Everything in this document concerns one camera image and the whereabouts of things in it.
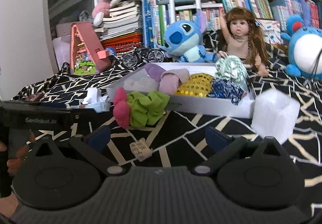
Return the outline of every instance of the black disc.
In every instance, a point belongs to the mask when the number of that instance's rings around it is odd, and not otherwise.
[[[98,171],[78,160],[51,156],[29,160],[13,179],[13,190],[23,204],[59,210],[86,201],[100,186]]]
[[[293,205],[304,189],[304,178],[289,158],[273,155],[230,162],[217,181],[229,199],[260,210]]]

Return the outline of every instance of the stitch's eye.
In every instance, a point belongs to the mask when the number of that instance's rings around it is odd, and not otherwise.
[[[186,32],[189,32],[189,31],[191,30],[191,26],[190,26],[190,25],[188,25],[188,24],[184,24],[184,25],[182,26],[182,28],[183,28]]]

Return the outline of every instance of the purple ear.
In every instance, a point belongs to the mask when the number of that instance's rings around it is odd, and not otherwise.
[[[196,23],[199,26],[201,32],[203,33],[207,27],[207,18],[201,9],[197,9],[197,20]]]

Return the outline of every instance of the doll's face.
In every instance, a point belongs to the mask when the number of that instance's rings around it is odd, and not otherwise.
[[[233,35],[245,36],[248,34],[248,22],[246,20],[234,20],[230,22],[230,30]]]

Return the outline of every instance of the white wall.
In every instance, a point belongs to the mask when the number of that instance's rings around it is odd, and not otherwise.
[[[2,99],[58,71],[47,0],[0,0],[0,67]]]

